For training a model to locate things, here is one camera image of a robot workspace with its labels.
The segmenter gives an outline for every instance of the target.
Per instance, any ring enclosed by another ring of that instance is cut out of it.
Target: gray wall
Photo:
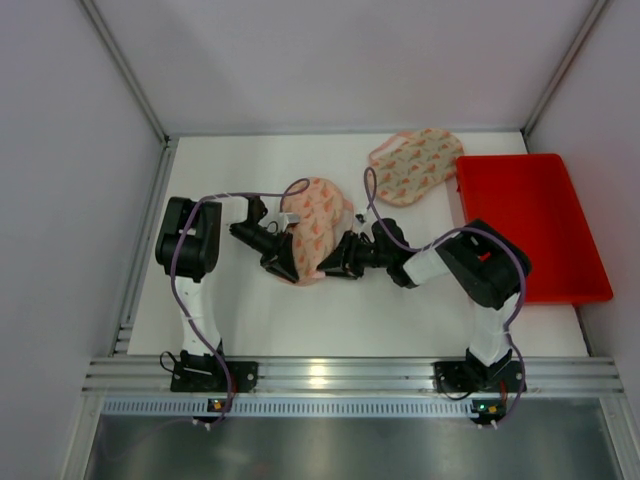
[[[640,419],[640,2],[616,0],[553,100],[535,151],[563,156],[613,286],[582,309]]]
[[[159,146],[72,0],[2,7],[0,469],[52,478]]]
[[[593,0],[96,0],[170,133],[519,129]]]

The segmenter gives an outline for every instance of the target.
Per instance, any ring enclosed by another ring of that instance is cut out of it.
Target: table surface
[[[517,132],[456,135],[469,155],[526,153]],[[196,199],[233,191],[281,192],[305,176],[330,179],[358,209],[366,205],[362,172],[367,155],[388,137],[185,137],[178,144],[162,212],[171,196]],[[412,206],[377,205],[382,215],[397,220],[411,245],[420,246],[464,223],[456,188],[452,179]],[[277,200],[264,200],[275,212]],[[154,244],[156,235],[157,227],[151,237]],[[228,355],[441,357],[462,355],[468,346],[471,303],[450,275],[406,290],[395,286],[383,270],[369,269],[355,282],[325,279],[297,287],[276,280],[258,260],[257,252],[222,233],[211,284],[214,314]],[[512,330],[525,356],[587,355],[571,305],[528,305]],[[181,345],[181,322],[169,278],[151,259],[128,353],[177,352]]]

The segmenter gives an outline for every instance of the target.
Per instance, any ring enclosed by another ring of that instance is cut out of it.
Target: red tray
[[[571,178],[555,154],[460,157],[467,221],[481,218],[531,259],[529,303],[613,297]]]

